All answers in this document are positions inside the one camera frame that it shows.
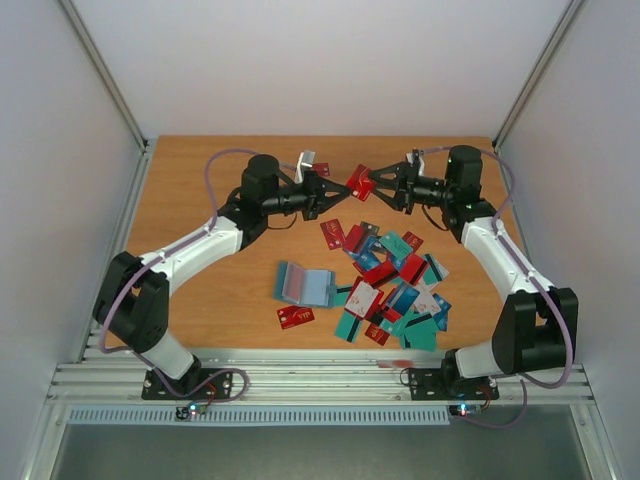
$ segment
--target gray floor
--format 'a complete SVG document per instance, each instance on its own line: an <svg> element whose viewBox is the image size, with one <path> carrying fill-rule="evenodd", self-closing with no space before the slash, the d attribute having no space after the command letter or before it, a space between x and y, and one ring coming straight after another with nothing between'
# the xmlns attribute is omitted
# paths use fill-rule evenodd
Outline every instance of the gray floor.
<svg viewBox="0 0 640 480"><path fill-rule="evenodd" d="M513 415L497 408L493 420ZM531 407L515 428L67 428L54 479L590 478L568 407Z"/></svg>

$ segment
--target white backdrop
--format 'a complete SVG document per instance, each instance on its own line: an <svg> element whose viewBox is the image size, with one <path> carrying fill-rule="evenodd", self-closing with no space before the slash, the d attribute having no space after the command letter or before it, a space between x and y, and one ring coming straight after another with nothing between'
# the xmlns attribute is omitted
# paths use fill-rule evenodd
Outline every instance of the white backdrop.
<svg viewBox="0 0 640 480"><path fill-rule="evenodd" d="M74 361L137 148L56 2L0 2L0 478Z"/></svg>
<svg viewBox="0 0 640 480"><path fill-rule="evenodd" d="M504 147L540 271L580 299L583 362L624 478L640 478L640 4L590 0Z"/></svg>
<svg viewBox="0 0 640 480"><path fill-rule="evenodd" d="M497 133L566 0L76 0L143 132Z"/></svg>

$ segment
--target mounting plate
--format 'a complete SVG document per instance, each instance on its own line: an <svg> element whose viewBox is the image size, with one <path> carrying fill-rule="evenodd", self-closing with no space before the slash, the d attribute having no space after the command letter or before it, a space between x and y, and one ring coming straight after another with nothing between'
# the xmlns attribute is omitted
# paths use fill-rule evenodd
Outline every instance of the mounting plate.
<svg viewBox="0 0 640 480"><path fill-rule="evenodd" d="M202 368L198 372L198 383L203 382L208 377L216 373L217 371L222 370L220 368ZM147 372L144 377L145 383L151 382L149 387L142 387L142 399L143 400L208 400L211 398L210 390L207 387L202 387L200 390L195 392L190 397L176 397L171 393L167 392L162 381L156 375L153 370ZM224 387L225 381L229 381L227 384L227 388ZM215 377L210 382L216 388L216 399L226 399L229 398L229 394L231 392L231 387L233 386L233 374L230 372L223 373Z"/></svg>
<svg viewBox="0 0 640 480"><path fill-rule="evenodd" d="M439 368L410 368L409 390L411 400L486 400L485 394L480 390L469 392L463 397L452 397L442 385L442 377ZM498 387L491 387L489 380L478 379L479 385L484 385L489 392L491 400L500 398Z"/></svg>

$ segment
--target table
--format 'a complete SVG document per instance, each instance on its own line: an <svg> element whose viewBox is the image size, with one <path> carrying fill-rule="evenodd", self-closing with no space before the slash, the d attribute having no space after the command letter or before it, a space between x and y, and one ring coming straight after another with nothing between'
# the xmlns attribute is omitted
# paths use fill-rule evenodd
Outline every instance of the table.
<svg viewBox="0 0 640 480"><path fill-rule="evenodd" d="M160 137L144 186L128 250L140 255L156 250L204 224L211 215L203 169L211 154L230 147L269 153L295 164L303 150L316 152L316 162L328 162L331 179L345 183L359 163L373 169L397 163L412 148L468 144L491 149L488 138L479 137L277 137L277 136L163 136ZM427 174L443 176L446 154L426 158ZM248 155L220 158L211 168L216 198L221 205L240 185ZM505 197L497 163L485 158L483 196L496 208ZM440 220L437 210L431 210ZM421 253L432 253L450 275L435 290L453 308L447 332L438 334L438 348L449 349L490 338L502 303L493 284L475 258L450 232L435 229L416 207L412 215L395 212L371 195L366 202L349 198L317 221L301 218L290 230L267 230L245 250L205 269L185 283L171 298L169 326L187 347L209 348L381 348L364 337L355 344L333 335L341 309L314 309L315 321L281 330L276 310L285 306L272 298L276 266L280 260L305 268L336 272L338 285L350 284L357 272L341 251L329 251L320 230L322 221L337 218L345 232L367 221L402 235L410 230L425 243ZM285 226L292 217L273 217L271 226ZM517 239L511 212L505 215L507 230ZM391 337L384 348L400 348Z"/></svg>

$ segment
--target metal grate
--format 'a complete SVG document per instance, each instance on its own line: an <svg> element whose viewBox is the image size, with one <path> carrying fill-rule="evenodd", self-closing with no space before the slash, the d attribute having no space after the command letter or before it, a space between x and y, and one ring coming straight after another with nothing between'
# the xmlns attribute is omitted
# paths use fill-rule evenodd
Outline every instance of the metal grate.
<svg viewBox="0 0 640 480"><path fill-rule="evenodd" d="M208 425L219 427L285 425L448 425L444 406L404 407L231 407L219 406L188 421L170 406L76 406L70 424Z"/></svg>

